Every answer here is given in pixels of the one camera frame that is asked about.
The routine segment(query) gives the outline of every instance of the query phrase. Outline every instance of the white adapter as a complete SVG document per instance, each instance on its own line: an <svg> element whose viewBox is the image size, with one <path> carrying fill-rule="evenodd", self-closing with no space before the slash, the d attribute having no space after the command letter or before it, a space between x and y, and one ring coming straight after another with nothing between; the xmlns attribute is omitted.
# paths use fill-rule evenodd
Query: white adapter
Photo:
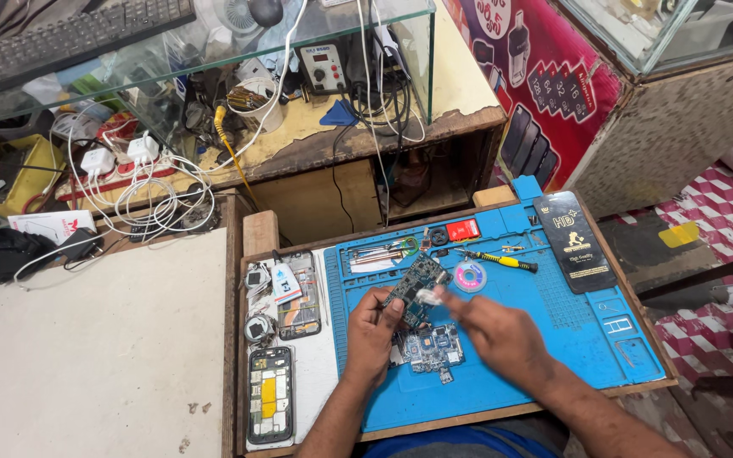
<svg viewBox="0 0 733 458"><path fill-rule="evenodd" d="M126 155L135 163L146 164L155 161L159 153L159 144L152 137L144 135L142 138L132 140Z"/></svg>
<svg viewBox="0 0 733 458"><path fill-rule="evenodd" d="M115 169L115 156L107 148L87 151L81 161L81 168L89 175L93 173L109 173Z"/></svg>

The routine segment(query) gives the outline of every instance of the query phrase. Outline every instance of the hand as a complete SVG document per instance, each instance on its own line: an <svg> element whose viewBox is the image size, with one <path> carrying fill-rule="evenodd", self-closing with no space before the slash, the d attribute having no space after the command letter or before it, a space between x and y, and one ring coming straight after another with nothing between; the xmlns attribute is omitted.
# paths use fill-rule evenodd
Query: hand
<svg viewBox="0 0 733 458"><path fill-rule="evenodd" d="M386 379L392 334L403 316L400 299L383 307L391 291L392 287L370 288L350 314L342 381L372 391Z"/></svg>
<svg viewBox="0 0 733 458"><path fill-rule="evenodd" d="M557 361L547 353L542 334L528 312L482 296L464 302L442 286L435 287L434 292L466 330L480 358L494 371L532 395L548 389L555 378Z"/></svg>

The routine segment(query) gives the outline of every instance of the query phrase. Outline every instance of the yellow cable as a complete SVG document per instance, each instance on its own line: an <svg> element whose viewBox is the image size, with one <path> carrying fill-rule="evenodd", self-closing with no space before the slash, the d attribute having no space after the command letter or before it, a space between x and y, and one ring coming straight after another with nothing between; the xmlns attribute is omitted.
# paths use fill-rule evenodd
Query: yellow cable
<svg viewBox="0 0 733 458"><path fill-rule="evenodd" d="M226 110L226 108L223 107L222 105L217 107L217 114L214 115L214 127L217 128L217 132L219 133L219 138L221 138L222 142L225 143L225 146L228 147L228 151L230 151L230 156L231 158L234 159L234 165L236 165L236 169L239 171L239 176L242 177L242 182L245 183L245 187L248 188L248 192L251 193L251 198L253 199L253 202L256 203L259 209L262 209L262 206L259 203L259 200L257 199L256 195L253 194L251 185L248 184L248 179L245 178L245 173L242 173L242 167L239 167L239 161L236 160L236 154L234 153L234 149L231 148L230 144L228 143L228 137L226 137L225 135L225 130L222 129L222 120L225 119L225 115L227 113L228 113L228 110Z"/></svg>

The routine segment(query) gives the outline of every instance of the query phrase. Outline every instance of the blue silicone repair mat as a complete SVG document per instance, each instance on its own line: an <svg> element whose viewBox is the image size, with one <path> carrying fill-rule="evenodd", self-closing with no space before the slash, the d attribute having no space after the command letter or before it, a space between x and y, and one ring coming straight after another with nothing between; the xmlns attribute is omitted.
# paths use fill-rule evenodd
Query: blue silicone repair mat
<svg viewBox="0 0 733 458"><path fill-rule="evenodd" d="M430 250L466 247L497 256L502 245L523 246L525 250L508 256L538 263L537 274L480 261L488 272L488 284L478 293L508 307L526 310L542 331L551 355L567 364L595 388L641 383L666 375L646 341L635 316L618 287L594 293L573 294L556 262L542 227L531 226L528 216L536 215L533 199L542 195L533 177L514 180L522 204L474 215L481 239L467 244L449 244ZM437 223L429 227L463 221L470 217ZM325 251L327 281L336 358L339 373L347 359L347 319L363 294L372 286L395 285L415 256L395 268L368 274L352 274L349 249L385 245L413 236L422 239L424 227L356 240ZM440 263L453 271L463 257L451 250ZM453 285L450 289L468 299ZM436 307L429 315L434 325L448 324L448 310ZM488 369L458 326L465 363L452 367L454 381L442 385L436 372L414 373L410 364L389 370L387 380L375 391L364 416L364 432L429 422L450 416L504 408L532 399Z"/></svg>

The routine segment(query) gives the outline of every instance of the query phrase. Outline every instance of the poster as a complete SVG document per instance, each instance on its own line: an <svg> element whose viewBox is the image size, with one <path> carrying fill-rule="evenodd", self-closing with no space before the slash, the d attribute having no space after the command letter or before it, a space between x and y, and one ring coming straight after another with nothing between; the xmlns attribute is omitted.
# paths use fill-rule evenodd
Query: poster
<svg viewBox="0 0 733 458"><path fill-rule="evenodd" d="M508 113L494 167L562 189L622 83L546 0L442 0Z"/></svg>

